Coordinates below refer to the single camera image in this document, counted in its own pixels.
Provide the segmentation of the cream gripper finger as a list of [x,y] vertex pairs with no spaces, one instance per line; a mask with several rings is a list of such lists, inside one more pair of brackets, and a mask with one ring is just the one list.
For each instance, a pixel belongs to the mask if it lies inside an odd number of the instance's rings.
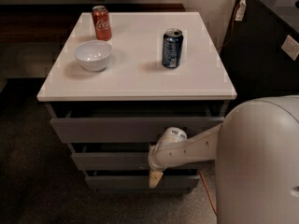
[[162,171],[157,171],[157,170],[150,170],[149,171],[149,187],[151,189],[154,189],[158,186],[160,180],[163,177],[163,172]]

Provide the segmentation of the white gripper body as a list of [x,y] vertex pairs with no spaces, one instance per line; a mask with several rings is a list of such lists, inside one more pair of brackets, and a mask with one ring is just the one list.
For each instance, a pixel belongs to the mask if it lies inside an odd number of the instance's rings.
[[187,139],[187,134],[179,128],[170,127],[159,138],[155,145],[149,146],[149,167],[151,170],[163,171],[173,167],[173,151]]

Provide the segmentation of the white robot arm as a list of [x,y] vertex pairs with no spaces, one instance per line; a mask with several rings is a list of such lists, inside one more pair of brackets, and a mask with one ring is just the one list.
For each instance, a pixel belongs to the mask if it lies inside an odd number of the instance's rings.
[[217,224],[299,224],[299,96],[264,97],[189,138],[168,128],[149,148],[149,185],[163,171],[216,164]]

